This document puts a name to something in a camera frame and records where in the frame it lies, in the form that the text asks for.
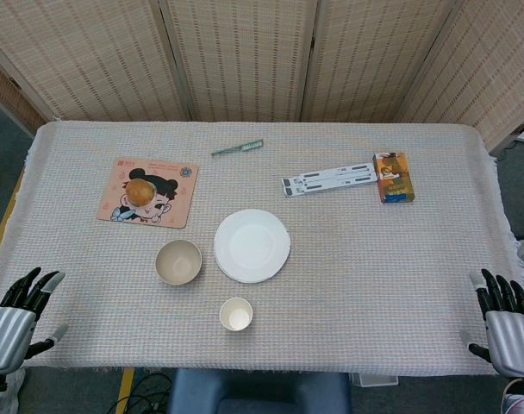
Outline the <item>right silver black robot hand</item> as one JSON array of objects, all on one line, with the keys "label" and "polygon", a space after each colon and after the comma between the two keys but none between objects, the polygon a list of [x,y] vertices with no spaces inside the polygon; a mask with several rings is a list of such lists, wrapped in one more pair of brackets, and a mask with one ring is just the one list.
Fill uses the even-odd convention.
[{"label": "right silver black robot hand", "polygon": [[465,347],[502,376],[524,380],[524,288],[486,269],[469,272],[484,321],[487,345],[476,344],[466,330]]}]

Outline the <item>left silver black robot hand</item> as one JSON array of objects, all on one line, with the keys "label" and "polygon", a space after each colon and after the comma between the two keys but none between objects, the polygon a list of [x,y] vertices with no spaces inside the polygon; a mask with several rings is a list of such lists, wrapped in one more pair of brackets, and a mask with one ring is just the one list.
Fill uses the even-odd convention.
[{"label": "left silver black robot hand", "polygon": [[60,325],[41,342],[32,337],[53,291],[65,278],[63,272],[40,276],[36,267],[11,285],[0,303],[0,375],[16,371],[25,360],[54,347],[68,330]]}]

